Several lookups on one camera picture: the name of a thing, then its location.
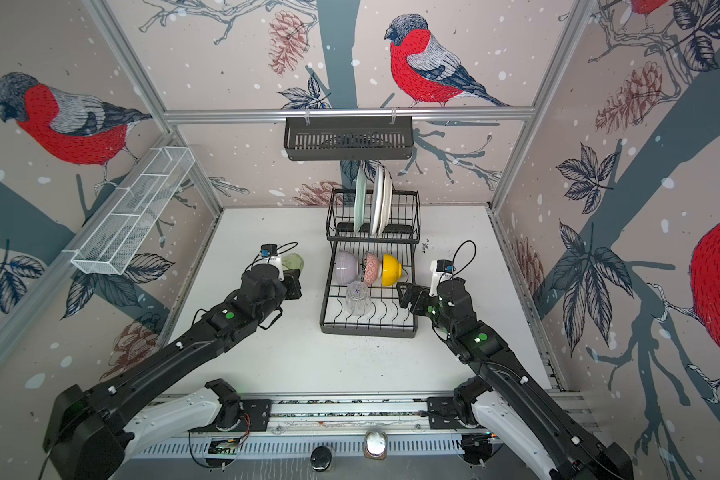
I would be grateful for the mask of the green glass cup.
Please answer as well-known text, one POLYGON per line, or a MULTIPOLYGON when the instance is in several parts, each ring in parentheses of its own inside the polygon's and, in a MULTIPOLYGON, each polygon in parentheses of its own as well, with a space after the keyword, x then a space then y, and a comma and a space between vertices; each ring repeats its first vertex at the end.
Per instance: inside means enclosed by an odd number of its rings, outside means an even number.
POLYGON ((296 253, 289 253, 282 258, 284 271, 302 271, 304 269, 304 265, 304 259, 296 253))

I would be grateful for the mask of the clear glass cup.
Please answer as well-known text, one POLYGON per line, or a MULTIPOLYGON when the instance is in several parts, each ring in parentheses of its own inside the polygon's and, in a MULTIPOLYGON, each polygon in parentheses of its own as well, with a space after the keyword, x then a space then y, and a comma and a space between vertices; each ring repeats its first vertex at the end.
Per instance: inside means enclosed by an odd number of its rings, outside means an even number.
POLYGON ((345 306, 350 316, 362 317, 371 310, 370 288, 363 281, 356 280, 346 287, 345 306))

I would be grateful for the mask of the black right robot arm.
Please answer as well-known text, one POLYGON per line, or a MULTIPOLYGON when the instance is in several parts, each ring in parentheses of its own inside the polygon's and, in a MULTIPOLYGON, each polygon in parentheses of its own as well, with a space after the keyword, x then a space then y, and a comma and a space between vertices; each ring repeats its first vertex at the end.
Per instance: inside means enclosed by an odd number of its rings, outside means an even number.
POLYGON ((478 319, 464 279, 433 288, 400 282, 397 291, 401 307, 444 331, 444 344, 474 374, 454 391, 461 423, 497 435, 540 479, 633 478, 625 450, 603 444, 576 422, 478 319))

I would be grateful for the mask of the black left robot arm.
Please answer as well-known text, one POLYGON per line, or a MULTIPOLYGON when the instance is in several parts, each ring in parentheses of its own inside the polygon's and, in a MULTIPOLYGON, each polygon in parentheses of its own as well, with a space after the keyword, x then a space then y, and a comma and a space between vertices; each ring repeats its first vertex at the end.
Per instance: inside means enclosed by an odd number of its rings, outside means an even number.
POLYGON ((184 400, 148 405, 203 364, 282 315, 301 296, 300 273, 273 264, 245 270, 241 285, 172 343, 137 366, 87 390, 74 384, 53 403, 42 448, 63 479, 108 479, 133 454, 163 439, 221 421, 237 422, 239 396, 212 380, 184 400))

